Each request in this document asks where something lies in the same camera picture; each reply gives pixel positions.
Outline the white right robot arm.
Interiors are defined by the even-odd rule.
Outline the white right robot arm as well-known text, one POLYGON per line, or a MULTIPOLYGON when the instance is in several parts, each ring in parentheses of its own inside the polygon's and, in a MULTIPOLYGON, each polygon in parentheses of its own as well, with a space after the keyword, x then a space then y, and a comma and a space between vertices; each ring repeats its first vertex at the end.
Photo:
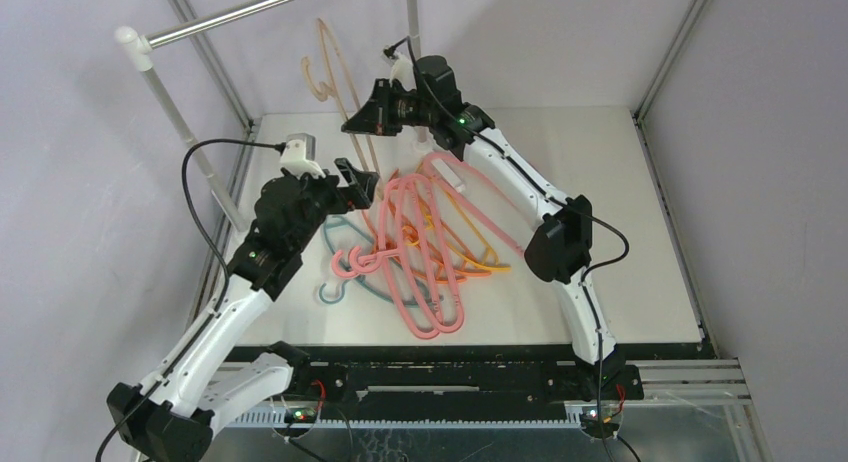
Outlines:
POLYGON ((439 55, 396 64, 411 74, 407 88, 395 76, 375 80, 368 99, 343 118, 350 135, 391 137, 424 127, 438 155, 476 170, 493 183, 527 221, 532 234, 518 249, 534 276, 553 285, 572 336, 578 384, 592 398, 605 397, 625 364, 600 306, 592 280, 593 227, 610 224, 593 214, 584 196, 570 197, 549 183, 507 142, 494 120, 464 101, 453 69, 439 55))

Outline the beige plastic hanger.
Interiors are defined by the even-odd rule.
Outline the beige plastic hanger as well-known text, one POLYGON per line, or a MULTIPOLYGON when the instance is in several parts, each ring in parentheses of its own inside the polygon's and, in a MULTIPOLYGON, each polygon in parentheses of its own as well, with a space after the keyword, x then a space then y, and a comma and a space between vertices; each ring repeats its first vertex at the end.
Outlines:
MULTIPOLYGON (((359 110, 362 107, 362 103, 354 87, 352 74, 334 32, 322 18, 316 18, 315 22, 325 79, 318 81, 312 75, 311 60, 308 56, 304 56, 301 59, 300 70, 307 88, 313 97, 319 102, 326 102, 332 99, 336 105, 338 114, 346 122, 350 118, 350 112, 345 107, 345 96, 340 91, 339 80, 344 83, 347 94, 353 103, 353 108, 359 110)), ((365 144, 362 144, 358 135, 349 134, 348 137, 362 168, 380 174, 381 168, 372 138, 369 135, 365 135, 365 144)))

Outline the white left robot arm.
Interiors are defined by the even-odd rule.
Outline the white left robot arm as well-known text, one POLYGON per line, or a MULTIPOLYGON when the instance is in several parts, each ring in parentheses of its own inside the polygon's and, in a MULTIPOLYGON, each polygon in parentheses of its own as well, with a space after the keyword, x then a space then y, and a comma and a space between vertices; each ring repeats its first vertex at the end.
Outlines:
POLYGON ((266 312, 302 267, 302 254, 331 215, 365 210, 378 173, 337 158, 337 173, 315 160, 315 139, 295 134, 274 145, 280 176, 261 187, 243 242, 226 260, 219 295, 210 300, 163 361, 134 385, 118 383, 107 397, 114 425, 96 452, 102 460, 120 437, 152 461, 199 461, 214 438, 260 401, 305 396, 313 376, 303 351, 277 342, 250 365, 211 381, 243 333, 266 312))

